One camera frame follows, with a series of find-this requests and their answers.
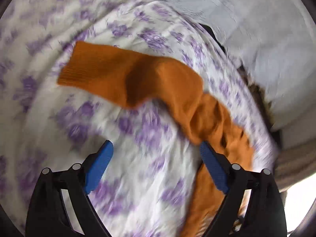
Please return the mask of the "orange knitted cat cardigan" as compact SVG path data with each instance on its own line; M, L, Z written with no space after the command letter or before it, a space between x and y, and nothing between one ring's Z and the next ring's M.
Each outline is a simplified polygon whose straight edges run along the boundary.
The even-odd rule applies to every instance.
M244 130L223 104L203 91L202 78L173 58L79 41L57 82L125 109L161 100L193 144L207 141L229 162L252 167L254 150Z

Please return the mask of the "purple floral bed sheet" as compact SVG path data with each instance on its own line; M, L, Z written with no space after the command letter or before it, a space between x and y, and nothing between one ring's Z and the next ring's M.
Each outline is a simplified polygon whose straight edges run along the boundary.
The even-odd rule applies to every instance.
M254 147L253 169L272 168L276 146L249 89L214 38L157 0L12 0L1 18L1 205L24 231L41 170L68 169L115 148L90 194L113 236L177 236L200 164L199 149L158 101L129 111L57 84L78 41L188 65Z

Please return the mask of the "white lace cover cloth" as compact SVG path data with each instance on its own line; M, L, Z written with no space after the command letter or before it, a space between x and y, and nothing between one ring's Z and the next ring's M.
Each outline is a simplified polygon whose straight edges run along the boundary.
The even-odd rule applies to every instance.
M315 122L315 23L301 0L165 0L210 26L264 89L273 127Z

